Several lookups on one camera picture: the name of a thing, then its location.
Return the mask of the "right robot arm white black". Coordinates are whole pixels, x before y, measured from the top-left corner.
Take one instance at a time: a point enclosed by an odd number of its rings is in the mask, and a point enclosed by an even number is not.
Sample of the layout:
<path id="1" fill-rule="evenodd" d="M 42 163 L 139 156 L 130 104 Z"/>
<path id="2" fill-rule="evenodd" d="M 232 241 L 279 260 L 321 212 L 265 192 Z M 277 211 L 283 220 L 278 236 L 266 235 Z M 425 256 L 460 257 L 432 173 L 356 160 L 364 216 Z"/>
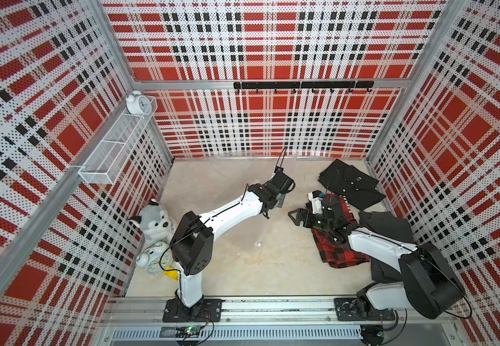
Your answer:
<path id="1" fill-rule="evenodd" d="M 334 196 L 314 191 L 309 200 L 309 208 L 288 213 L 296 226 L 326 232 L 333 241 L 376 259 L 401 275 L 398 282 L 374 283 L 357 293 L 354 305 L 363 318 L 384 310 L 413 309 L 423 317 L 435 319 L 466 298 L 459 278 L 433 244 L 401 242 L 350 223 Z"/>

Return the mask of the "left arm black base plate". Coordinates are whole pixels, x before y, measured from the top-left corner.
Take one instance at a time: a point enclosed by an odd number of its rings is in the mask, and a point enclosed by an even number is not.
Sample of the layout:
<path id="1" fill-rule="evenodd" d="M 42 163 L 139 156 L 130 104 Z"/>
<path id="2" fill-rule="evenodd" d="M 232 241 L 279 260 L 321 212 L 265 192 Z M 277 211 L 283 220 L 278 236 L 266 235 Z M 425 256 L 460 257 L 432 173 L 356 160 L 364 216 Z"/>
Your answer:
<path id="1" fill-rule="evenodd" d="M 219 298 L 202 298 L 194 306 L 186 307 L 180 298 L 173 298 L 166 302 L 162 322 L 219 322 L 222 303 Z"/>

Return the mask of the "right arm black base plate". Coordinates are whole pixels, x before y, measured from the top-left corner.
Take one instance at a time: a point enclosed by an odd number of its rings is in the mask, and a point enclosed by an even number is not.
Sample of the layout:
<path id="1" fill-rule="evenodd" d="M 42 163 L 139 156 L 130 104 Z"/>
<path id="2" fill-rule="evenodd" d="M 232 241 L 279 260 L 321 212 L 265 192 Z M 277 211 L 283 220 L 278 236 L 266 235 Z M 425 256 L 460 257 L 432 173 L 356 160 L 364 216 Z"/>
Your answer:
<path id="1" fill-rule="evenodd" d="M 395 312 L 377 310 L 365 298 L 335 298 L 335 312 L 339 321 L 395 321 Z"/>

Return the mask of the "red black plaid shirt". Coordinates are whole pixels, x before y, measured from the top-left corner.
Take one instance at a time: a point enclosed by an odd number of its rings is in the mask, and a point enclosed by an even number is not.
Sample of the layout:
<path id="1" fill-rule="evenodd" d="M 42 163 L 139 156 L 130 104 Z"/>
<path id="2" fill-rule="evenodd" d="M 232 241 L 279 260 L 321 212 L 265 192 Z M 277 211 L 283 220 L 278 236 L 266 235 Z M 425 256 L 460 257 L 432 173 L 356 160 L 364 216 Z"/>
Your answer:
<path id="1" fill-rule="evenodd" d="M 346 198 L 334 194 L 326 195 L 326 198 L 330 197 L 337 197 L 340 200 L 346 220 L 346 228 L 348 230 L 354 228 L 357 225 L 357 220 L 352 214 Z M 311 234 L 318 248 L 320 258 L 332 268 L 349 268 L 370 261 L 367 255 L 361 252 L 355 252 L 341 242 L 336 242 L 334 239 L 339 239 L 339 236 L 332 236 L 327 232 L 317 229 L 311 229 Z"/>

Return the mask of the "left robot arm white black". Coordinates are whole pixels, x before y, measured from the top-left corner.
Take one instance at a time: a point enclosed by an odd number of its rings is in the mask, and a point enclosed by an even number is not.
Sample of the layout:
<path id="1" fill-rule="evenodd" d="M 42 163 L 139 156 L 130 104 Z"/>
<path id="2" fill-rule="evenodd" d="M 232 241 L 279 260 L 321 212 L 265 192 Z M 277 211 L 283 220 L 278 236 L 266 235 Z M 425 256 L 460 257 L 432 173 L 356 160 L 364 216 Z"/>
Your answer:
<path id="1" fill-rule="evenodd" d="M 202 272 L 211 263 L 215 241 L 249 218 L 268 218 L 270 210 L 277 208 L 294 188 L 294 180 L 283 168 L 276 167 L 271 179 L 247 186 L 240 197 L 224 206 L 199 215 L 189 211 L 182 216 L 170 242 L 179 272 L 176 298 L 182 306 L 192 308 L 203 301 Z"/>

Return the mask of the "clear plastic vacuum bag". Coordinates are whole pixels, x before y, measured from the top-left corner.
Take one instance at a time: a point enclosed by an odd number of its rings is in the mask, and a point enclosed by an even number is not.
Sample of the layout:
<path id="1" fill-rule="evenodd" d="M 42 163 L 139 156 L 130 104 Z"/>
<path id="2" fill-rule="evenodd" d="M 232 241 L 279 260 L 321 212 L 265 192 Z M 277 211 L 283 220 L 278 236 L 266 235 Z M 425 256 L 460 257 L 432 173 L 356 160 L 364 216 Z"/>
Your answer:
<path id="1" fill-rule="evenodd" d="M 229 239 L 242 249 L 262 248 L 265 239 L 275 233 L 283 222 L 289 220 L 287 213 L 300 208 L 303 200 L 307 199 L 305 195 L 316 189 L 316 167 L 313 162 L 300 161 L 296 156 L 276 159 L 251 157 L 237 161 L 235 167 L 238 169 L 236 183 L 233 186 L 235 193 L 239 193 L 239 187 L 247 185 L 264 186 L 275 176 L 277 167 L 281 167 L 283 173 L 294 181 L 290 186 L 294 193 L 278 194 L 275 206 L 260 208 L 257 215 L 237 223 L 227 233 Z"/>

